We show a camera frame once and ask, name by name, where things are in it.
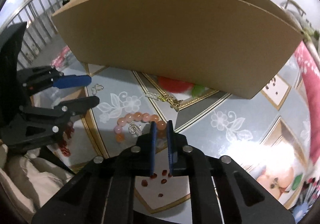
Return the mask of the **silver butterfly charm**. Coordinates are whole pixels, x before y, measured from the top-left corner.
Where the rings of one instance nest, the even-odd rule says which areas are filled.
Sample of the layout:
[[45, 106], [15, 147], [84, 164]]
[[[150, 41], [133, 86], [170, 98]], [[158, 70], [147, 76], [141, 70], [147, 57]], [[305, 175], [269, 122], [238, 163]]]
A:
[[93, 96], [97, 95], [97, 93], [104, 89], [104, 86], [101, 84], [95, 84], [93, 87], [91, 87], [91, 93]]

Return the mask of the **metal window railing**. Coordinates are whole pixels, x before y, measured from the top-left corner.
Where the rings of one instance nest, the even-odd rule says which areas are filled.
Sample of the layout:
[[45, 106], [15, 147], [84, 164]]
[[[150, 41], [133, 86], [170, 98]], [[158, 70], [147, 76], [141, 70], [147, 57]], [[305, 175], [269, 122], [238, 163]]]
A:
[[26, 23], [17, 69], [51, 64], [68, 50], [54, 25], [52, 15], [68, 0], [22, 0], [5, 19], [1, 31]]

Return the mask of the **brown cardboard box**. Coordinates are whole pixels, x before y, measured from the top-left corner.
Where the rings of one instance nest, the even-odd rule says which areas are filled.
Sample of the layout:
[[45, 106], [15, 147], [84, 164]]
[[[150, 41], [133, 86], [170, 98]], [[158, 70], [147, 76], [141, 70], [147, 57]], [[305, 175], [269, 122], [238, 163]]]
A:
[[256, 95], [302, 41], [270, 0], [72, 0], [52, 16], [76, 58]]

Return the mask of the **pink floral blanket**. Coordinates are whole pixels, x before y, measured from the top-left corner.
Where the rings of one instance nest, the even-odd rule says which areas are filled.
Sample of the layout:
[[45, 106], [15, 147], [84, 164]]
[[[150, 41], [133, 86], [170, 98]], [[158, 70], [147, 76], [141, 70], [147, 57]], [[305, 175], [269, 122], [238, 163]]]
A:
[[311, 121], [310, 159], [315, 164], [319, 159], [319, 69], [303, 41], [297, 47], [294, 56], [302, 73], [309, 104]]

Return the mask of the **wooden chair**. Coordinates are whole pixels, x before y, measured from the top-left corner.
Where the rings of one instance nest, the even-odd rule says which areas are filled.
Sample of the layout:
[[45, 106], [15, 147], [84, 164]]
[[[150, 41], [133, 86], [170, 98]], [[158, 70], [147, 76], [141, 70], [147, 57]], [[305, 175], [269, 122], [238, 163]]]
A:
[[291, 10], [299, 14], [299, 16], [303, 17], [306, 12], [303, 8], [294, 0], [285, 0], [280, 3], [280, 7], [285, 10]]

